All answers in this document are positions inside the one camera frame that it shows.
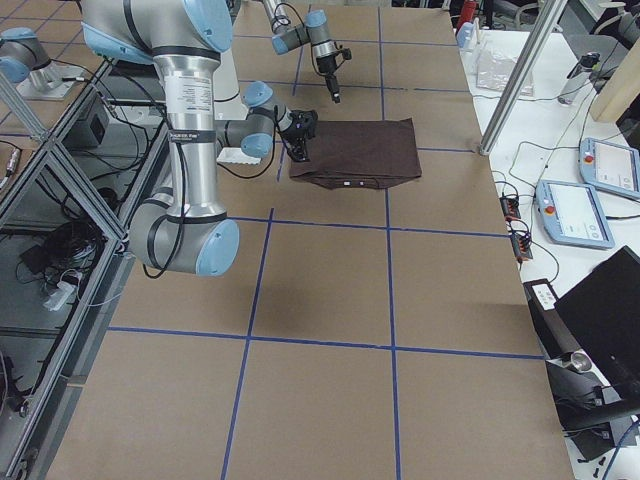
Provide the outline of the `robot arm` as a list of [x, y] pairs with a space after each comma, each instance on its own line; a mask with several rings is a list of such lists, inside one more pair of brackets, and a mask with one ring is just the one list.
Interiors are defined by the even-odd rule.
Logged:
[[285, 1], [262, 1], [262, 5], [273, 33], [274, 51], [283, 55], [309, 45], [314, 72], [324, 79], [331, 100], [339, 104], [341, 94], [336, 72], [352, 59], [352, 53], [332, 38], [325, 12], [312, 10], [302, 18], [295, 7]]
[[233, 264], [239, 227], [217, 194], [217, 157], [238, 147], [266, 156], [279, 135], [295, 161], [307, 160], [315, 111], [291, 110], [264, 82], [242, 100], [242, 120], [214, 111], [214, 73], [231, 47], [232, 21], [223, 1], [86, 1], [82, 27], [96, 54], [153, 65], [165, 95], [171, 174], [136, 209], [130, 249], [147, 267], [220, 276]]

